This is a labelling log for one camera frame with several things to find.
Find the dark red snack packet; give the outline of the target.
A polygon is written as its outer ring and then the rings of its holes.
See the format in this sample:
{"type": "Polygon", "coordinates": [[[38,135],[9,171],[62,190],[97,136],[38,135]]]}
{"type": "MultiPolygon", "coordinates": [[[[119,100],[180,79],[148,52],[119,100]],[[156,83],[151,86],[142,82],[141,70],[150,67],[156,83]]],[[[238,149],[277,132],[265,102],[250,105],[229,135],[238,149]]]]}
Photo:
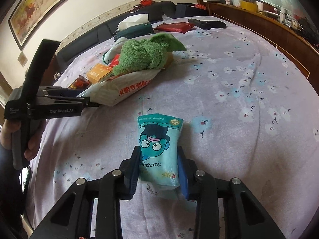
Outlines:
{"type": "Polygon", "coordinates": [[[79,75],[75,81],[73,81],[68,89],[71,90],[86,90],[91,85],[91,82],[82,75],[79,75]]]}

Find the teal cartoon tissue pack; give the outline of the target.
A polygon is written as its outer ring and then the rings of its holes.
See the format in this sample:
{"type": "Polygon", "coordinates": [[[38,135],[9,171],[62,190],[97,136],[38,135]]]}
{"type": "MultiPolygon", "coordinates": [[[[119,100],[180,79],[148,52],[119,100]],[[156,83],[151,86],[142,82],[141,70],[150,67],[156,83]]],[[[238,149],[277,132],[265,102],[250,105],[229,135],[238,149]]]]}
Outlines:
{"type": "Polygon", "coordinates": [[[140,182],[155,196],[176,199],[179,187],[177,144],[183,119],[154,113],[139,116],[137,122],[140,182]]]}

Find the orange medicine box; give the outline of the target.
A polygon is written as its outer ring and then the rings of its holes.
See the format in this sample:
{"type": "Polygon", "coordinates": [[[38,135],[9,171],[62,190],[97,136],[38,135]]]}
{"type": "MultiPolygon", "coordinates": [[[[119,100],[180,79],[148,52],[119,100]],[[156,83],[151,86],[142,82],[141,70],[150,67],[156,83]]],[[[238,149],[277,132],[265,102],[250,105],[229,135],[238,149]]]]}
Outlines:
{"type": "Polygon", "coordinates": [[[95,84],[110,73],[112,73],[111,67],[98,63],[86,73],[86,76],[89,82],[95,84]]]}

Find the white paper bag red text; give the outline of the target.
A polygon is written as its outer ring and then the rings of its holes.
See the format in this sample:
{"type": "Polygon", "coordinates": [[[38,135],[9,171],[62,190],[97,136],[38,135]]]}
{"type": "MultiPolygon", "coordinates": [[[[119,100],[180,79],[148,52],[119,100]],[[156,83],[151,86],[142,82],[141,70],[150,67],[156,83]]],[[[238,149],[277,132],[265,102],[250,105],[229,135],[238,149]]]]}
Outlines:
{"type": "Polygon", "coordinates": [[[115,106],[135,92],[147,86],[161,71],[142,70],[124,74],[91,85],[77,97],[89,98],[91,103],[115,106]]]}

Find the red white cigarette pack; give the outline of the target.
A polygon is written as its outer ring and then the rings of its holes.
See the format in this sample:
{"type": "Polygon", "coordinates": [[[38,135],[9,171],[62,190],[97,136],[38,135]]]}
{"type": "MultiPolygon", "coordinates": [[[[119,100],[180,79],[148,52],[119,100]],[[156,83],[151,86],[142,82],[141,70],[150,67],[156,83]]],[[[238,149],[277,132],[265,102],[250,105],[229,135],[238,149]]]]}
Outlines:
{"type": "Polygon", "coordinates": [[[115,55],[115,57],[112,59],[111,63],[109,64],[109,66],[111,68],[117,66],[119,64],[119,57],[120,57],[120,54],[117,54],[115,55]]]}

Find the green fuzzy sock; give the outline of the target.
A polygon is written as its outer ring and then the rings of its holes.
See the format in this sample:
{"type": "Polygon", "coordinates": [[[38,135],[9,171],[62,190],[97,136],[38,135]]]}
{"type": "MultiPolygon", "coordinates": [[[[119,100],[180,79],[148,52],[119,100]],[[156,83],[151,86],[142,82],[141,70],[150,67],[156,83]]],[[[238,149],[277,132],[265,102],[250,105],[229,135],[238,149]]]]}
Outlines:
{"type": "Polygon", "coordinates": [[[119,54],[119,64],[112,68],[119,76],[142,70],[163,69],[169,52],[186,51],[186,47],[170,33],[157,33],[149,39],[130,39],[119,54]]]}

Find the floral purple tablecloth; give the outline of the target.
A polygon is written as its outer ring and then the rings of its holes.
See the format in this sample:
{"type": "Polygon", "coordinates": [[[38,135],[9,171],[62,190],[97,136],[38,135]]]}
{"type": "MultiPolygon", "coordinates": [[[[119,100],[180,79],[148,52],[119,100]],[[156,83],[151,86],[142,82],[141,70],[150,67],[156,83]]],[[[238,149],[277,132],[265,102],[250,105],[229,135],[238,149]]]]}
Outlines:
{"type": "Polygon", "coordinates": [[[260,36],[234,24],[176,37],[187,48],[149,85],[113,107],[50,119],[31,162],[27,216],[38,226],[79,177],[101,178],[138,144],[139,116],[183,119],[186,156],[212,176],[240,178],[286,238],[318,209],[318,94],[260,36]]]}

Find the white green-trimmed sock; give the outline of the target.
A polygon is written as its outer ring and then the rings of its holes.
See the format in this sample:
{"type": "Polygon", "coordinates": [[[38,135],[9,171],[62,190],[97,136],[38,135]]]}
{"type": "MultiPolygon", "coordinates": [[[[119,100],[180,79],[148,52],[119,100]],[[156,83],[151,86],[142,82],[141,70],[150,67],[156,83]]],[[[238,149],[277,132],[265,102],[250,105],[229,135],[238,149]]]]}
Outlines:
{"type": "Polygon", "coordinates": [[[113,47],[103,54],[102,61],[104,62],[104,64],[109,65],[111,61],[115,58],[115,56],[121,53],[122,46],[127,41],[128,41],[128,38],[125,38],[125,37],[118,38],[115,41],[113,47]]]}

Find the black leather sofa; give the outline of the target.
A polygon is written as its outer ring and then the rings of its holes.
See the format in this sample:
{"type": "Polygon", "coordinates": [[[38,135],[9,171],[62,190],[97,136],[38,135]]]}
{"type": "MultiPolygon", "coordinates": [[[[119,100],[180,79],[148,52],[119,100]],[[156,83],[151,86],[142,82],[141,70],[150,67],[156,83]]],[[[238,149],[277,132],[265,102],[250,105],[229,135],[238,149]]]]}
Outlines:
{"type": "Polygon", "coordinates": [[[77,56],[112,38],[119,22],[128,16],[148,14],[149,22],[156,23],[161,21],[164,15],[175,19],[175,10],[176,4],[172,1],[161,1],[141,8],[132,14],[126,7],[116,8],[85,23],[61,41],[56,55],[44,73],[42,85],[54,84],[54,74],[64,72],[77,56]]]}

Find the framed horse painting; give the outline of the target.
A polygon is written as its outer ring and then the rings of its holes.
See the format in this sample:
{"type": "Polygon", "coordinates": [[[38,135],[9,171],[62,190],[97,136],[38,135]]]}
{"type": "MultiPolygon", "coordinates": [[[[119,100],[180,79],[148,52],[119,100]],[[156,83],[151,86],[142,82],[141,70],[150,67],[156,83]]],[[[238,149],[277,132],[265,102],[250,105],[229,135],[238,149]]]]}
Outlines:
{"type": "Polygon", "coordinates": [[[38,25],[55,7],[65,0],[20,0],[14,8],[8,24],[19,47],[23,49],[38,25]]]}

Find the dark green tissue box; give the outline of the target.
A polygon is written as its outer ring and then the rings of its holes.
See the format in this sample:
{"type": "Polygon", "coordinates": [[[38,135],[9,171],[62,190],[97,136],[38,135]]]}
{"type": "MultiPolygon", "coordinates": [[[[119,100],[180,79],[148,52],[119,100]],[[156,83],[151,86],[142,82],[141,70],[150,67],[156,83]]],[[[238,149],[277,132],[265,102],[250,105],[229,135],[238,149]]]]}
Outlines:
{"type": "Polygon", "coordinates": [[[117,30],[114,32],[114,40],[119,38],[136,38],[140,36],[154,34],[153,26],[149,22],[148,14],[138,14],[128,16],[117,26],[117,30]]]}

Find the red knot ornament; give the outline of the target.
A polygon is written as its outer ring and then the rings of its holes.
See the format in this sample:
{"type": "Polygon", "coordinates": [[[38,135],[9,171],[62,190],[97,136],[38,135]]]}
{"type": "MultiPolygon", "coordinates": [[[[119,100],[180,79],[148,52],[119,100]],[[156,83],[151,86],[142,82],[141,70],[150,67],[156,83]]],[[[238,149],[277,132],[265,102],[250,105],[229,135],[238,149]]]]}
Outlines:
{"type": "Polygon", "coordinates": [[[137,12],[139,9],[144,8],[144,7],[148,7],[150,5],[152,5],[153,3],[155,3],[154,0],[141,0],[139,4],[134,5],[130,10],[129,13],[134,13],[137,12]]]}

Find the dark red wallet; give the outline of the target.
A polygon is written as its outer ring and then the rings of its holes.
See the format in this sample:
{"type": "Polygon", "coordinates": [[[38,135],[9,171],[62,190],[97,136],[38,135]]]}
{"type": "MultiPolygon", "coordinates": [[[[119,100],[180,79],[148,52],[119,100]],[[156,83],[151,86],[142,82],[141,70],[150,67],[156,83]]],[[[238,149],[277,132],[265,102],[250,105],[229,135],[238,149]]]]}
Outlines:
{"type": "Polygon", "coordinates": [[[192,23],[186,22],[178,22],[178,23],[162,23],[161,25],[155,27],[154,29],[157,31],[165,31],[165,32],[178,32],[178,33],[186,33],[192,30],[195,27],[192,23]]]}

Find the dark shopping bag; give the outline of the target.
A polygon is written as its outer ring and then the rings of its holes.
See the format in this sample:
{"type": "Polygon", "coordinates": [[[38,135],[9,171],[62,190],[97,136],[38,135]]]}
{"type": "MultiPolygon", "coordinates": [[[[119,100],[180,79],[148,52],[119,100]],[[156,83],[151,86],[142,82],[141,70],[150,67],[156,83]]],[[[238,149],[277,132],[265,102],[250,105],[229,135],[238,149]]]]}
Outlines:
{"type": "Polygon", "coordinates": [[[196,8],[195,4],[177,3],[174,18],[184,18],[192,16],[208,16],[207,9],[196,8]]]}

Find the wooden glass partition cabinet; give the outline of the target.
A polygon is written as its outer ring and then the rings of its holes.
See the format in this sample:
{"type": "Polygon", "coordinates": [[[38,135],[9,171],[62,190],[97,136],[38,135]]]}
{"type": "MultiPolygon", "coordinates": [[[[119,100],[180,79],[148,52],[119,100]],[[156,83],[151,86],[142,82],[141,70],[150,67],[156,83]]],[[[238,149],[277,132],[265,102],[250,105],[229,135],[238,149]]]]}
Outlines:
{"type": "Polygon", "coordinates": [[[284,53],[318,92],[318,50],[296,32],[276,20],[258,12],[221,3],[205,3],[211,16],[242,26],[261,37],[284,53]]]}

